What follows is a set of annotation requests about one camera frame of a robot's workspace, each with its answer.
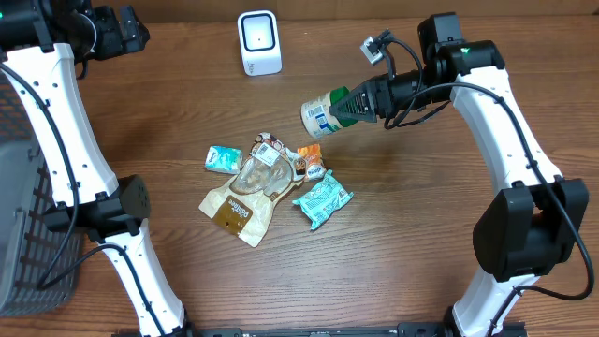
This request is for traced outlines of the small orange snack packet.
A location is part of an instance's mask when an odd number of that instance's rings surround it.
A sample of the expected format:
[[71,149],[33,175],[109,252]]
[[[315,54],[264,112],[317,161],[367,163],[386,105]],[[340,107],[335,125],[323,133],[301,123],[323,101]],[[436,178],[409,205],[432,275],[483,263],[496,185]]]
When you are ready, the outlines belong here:
[[306,162],[306,182],[320,180],[325,176],[327,169],[324,165],[321,146],[319,144],[298,148],[298,153]]

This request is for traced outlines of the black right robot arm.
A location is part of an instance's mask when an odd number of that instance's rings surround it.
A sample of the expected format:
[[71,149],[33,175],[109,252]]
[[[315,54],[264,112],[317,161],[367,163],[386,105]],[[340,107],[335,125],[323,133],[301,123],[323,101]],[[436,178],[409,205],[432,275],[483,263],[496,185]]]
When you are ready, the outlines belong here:
[[433,115],[452,105],[469,126],[491,177],[494,199],[476,223],[478,268],[464,295],[440,323],[402,323],[400,335],[522,336],[506,317],[538,280],[584,244],[579,228],[589,202],[580,179],[568,180],[548,159],[523,117],[504,58],[489,40],[468,41],[453,12],[434,14],[417,28],[416,69],[398,74],[385,31],[362,52],[387,73],[367,81],[330,107],[342,120],[386,128],[407,126],[411,110]]

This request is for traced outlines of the beige brown cookie pouch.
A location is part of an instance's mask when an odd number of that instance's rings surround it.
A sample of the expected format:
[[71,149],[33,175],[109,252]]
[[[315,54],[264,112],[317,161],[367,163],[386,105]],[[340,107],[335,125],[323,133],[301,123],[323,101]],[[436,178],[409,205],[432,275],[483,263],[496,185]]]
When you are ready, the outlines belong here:
[[208,192],[198,209],[228,233],[257,247],[276,205],[305,180],[307,163],[270,133],[258,134],[241,171]]

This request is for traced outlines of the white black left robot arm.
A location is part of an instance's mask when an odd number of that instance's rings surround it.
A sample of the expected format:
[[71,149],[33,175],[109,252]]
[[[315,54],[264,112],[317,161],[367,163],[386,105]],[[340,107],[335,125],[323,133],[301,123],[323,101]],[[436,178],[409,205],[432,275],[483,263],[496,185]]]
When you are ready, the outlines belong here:
[[1,5],[1,69],[20,97],[51,178],[48,230],[85,234],[118,273],[141,336],[192,336],[149,233],[138,175],[119,178],[102,154],[78,86],[92,60],[142,51],[150,34],[130,6],[12,0]]

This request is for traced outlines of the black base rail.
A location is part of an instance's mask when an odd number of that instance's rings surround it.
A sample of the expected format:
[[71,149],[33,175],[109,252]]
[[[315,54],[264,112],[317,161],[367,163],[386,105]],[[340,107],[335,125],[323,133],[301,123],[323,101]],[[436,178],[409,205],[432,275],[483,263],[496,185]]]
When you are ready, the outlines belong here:
[[241,330],[196,329],[194,325],[172,332],[176,337],[457,337],[444,323],[400,323],[397,327],[359,327],[340,329]]

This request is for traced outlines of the grey plastic mesh basket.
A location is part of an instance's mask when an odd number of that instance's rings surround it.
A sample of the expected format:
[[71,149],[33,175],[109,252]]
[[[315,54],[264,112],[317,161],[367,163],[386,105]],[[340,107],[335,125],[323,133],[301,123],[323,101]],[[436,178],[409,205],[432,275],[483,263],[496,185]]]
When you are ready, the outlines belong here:
[[65,235],[52,233],[43,213],[53,205],[44,155],[18,95],[1,77],[1,316],[45,313],[67,303],[79,273],[38,291]]

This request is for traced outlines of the white barcode scanner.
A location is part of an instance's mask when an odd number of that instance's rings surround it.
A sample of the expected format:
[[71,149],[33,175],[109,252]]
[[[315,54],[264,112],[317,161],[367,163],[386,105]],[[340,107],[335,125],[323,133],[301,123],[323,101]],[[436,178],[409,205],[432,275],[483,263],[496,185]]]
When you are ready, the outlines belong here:
[[283,64],[275,15],[269,10],[244,12],[239,16],[237,25],[245,74],[263,76],[279,73]]

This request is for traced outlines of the small teal tissue pack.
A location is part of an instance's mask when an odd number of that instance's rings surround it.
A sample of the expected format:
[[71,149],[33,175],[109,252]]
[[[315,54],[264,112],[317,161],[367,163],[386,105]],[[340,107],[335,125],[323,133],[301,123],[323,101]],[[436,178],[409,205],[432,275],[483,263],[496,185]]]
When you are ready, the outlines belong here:
[[206,157],[205,169],[226,173],[239,174],[242,166],[242,150],[224,146],[211,146]]

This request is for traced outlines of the green lid cream jar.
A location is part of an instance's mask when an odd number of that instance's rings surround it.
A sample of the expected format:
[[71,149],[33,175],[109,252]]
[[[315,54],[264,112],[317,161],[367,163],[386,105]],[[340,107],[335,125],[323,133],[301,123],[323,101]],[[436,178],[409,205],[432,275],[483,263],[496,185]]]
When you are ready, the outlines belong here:
[[348,94],[349,90],[346,87],[339,87],[301,106],[300,117],[304,128],[311,137],[320,139],[358,122],[351,119],[339,119],[329,112],[329,108],[334,103]]

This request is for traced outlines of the green wet wipes pack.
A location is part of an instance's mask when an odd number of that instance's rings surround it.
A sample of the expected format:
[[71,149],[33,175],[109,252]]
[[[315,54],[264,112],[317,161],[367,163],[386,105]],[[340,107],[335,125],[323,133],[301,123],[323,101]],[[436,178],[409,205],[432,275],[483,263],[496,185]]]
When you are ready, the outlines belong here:
[[292,204],[299,206],[311,221],[311,231],[318,230],[327,222],[332,214],[343,208],[354,196],[348,192],[333,176],[333,170],[328,170],[323,179],[310,191]]

